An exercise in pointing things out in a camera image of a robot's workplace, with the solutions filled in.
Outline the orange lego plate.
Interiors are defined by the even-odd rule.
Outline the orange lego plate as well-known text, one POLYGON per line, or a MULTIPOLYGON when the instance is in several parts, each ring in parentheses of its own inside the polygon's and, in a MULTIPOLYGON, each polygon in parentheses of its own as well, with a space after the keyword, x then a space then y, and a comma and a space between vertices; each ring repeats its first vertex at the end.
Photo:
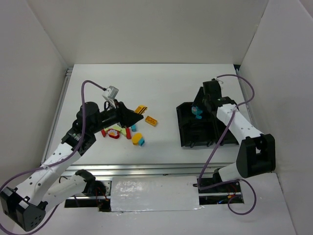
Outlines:
POLYGON ((151 116, 146 116, 145 122, 153 127, 156 127, 158 124, 158 121, 151 116))

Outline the orange oval lego piece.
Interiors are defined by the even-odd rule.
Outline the orange oval lego piece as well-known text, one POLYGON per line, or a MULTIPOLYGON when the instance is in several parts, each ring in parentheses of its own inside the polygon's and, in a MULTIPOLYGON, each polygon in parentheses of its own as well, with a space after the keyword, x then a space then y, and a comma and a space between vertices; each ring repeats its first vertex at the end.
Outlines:
POLYGON ((132 143, 133 145, 138 145, 139 141, 142 139, 141 133, 136 133, 132 136, 132 143))

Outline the striped orange lego brick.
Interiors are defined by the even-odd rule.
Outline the striped orange lego brick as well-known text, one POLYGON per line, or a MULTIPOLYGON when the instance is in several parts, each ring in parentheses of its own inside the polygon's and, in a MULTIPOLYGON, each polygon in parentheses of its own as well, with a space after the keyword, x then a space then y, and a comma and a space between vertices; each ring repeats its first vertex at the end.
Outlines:
POLYGON ((142 115, 142 114, 144 114, 144 112, 145 112, 147 109, 148 109, 147 106, 145 106, 145 105, 139 105, 139 106, 135 109, 135 112, 136 112, 137 114, 142 115))

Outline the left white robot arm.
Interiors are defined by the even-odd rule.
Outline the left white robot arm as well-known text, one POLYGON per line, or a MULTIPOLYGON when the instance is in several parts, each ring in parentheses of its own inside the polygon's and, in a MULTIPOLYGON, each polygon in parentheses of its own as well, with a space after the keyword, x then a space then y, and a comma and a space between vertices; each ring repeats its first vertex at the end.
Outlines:
POLYGON ((13 188, 7 184, 1 186, 0 201, 4 214, 28 235, 40 230, 40 223, 48 211, 56 209, 75 194, 94 192, 97 181, 84 169, 58 185, 54 183, 95 143, 95 133, 115 124, 122 128, 131 127, 142 119, 142 114, 117 100, 104 111, 100 111, 94 102, 83 103, 72 127, 52 155, 40 167, 26 171, 28 178, 19 185, 13 188))

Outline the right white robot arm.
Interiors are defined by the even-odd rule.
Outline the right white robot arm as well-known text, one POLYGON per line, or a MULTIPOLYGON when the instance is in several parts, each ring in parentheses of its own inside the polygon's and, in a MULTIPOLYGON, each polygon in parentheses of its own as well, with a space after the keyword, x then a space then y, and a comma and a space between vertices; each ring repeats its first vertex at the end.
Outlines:
POLYGON ((240 112, 239 105, 228 96, 222 96, 218 80, 203 83, 195 101, 202 104, 215 120, 225 125, 216 147, 223 142, 230 132, 239 144, 236 161, 219 168, 213 173, 212 187, 222 183, 269 173, 276 168, 275 139, 271 134, 264 134, 255 128, 240 112))

